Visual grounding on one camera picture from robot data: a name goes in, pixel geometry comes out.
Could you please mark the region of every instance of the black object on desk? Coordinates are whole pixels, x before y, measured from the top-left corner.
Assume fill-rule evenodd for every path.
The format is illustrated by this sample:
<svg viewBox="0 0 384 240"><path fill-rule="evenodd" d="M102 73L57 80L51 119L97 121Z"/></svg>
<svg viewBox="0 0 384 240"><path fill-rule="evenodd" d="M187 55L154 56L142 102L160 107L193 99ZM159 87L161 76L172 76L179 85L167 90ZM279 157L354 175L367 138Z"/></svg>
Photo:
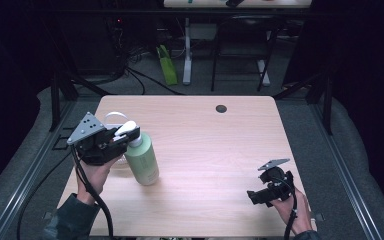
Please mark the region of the black object on desk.
<svg viewBox="0 0 384 240"><path fill-rule="evenodd" d="M237 7L240 3L242 3L244 0L229 0L226 2L226 5L228 7Z"/></svg>

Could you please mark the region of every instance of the green object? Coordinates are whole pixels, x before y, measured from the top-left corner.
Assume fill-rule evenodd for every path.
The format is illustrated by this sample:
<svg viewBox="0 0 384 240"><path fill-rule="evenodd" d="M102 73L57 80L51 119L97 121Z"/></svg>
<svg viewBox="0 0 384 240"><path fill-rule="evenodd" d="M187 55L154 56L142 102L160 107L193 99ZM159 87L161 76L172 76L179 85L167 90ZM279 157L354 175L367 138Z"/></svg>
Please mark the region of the green object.
<svg viewBox="0 0 384 240"><path fill-rule="evenodd" d="M142 132L139 138L131 141L124 156L138 183L151 185L158 180L160 171L148 134Z"/></svg>
<svg viewBox="0 0 384 240"><path fill-rule="evenodd" d="M157 52L167 85L177 84L176 69L174 68L166 47L164 45L160 45L160 47L157 47Z"/></svg>

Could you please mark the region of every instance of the dark green sleeve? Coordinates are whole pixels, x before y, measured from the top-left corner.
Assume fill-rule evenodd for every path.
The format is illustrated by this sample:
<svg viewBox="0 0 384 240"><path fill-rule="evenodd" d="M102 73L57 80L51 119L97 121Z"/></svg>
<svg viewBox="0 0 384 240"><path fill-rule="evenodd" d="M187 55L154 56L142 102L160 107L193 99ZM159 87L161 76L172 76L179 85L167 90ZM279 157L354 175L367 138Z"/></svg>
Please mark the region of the dark green sleeve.
<svg viewBox="0 0 384 240"><path fill-rule="evenodd" d="M88 239L99 210L98 205L84 204L71 194L43 230L42 239Z"/></svg>
<svg viewBox="0 0 384 240"><path fill-rule="evenodd" d="M310 230L296 235L294 240L321 240L321 237L316 231Z"/></svg>

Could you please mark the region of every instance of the bottle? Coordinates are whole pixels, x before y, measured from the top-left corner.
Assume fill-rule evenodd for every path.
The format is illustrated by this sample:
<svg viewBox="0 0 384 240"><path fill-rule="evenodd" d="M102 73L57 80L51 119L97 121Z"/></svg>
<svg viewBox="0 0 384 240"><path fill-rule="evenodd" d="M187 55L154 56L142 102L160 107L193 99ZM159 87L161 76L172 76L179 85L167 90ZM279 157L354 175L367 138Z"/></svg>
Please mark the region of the bottle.
<svg viewBox="0 0 384 240"><path fill-rule="evenodd" d="M151 185L158 180L160 171L148 134L142 132L137 139L131 141L124 156L138 183Z"/></svg>

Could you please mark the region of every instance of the light wood surface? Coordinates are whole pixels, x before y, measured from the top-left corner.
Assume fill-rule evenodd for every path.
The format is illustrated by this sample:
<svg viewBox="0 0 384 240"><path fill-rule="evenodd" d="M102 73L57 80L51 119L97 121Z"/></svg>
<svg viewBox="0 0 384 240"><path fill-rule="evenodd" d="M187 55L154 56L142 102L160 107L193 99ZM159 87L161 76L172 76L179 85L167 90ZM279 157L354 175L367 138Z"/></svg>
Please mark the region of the light wood surface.
<svg viewBox="0 0 384 240"><path fill-rule="evenodd" d="M227 111L218 113L217 105ZM291 159L280 167L304 191L273 98L106 96L95 116L103 122L112 111L126 114L151 136L160 169L156 184L141 186L127 164L113 166L101 196L116 236L283 236L277 211L253 205L246 193L267 188L257 169L278 158ZM76 186L72 172L60 205ZM108 234L102 211L91 234Z"/></svg>
<svg viewBox="0 0 384 240"><path fill-rule="evenodd" d="M245 0L237 8L309 8L312 0ZM227 8L227 0L165 0L169 8Z"/></svg>

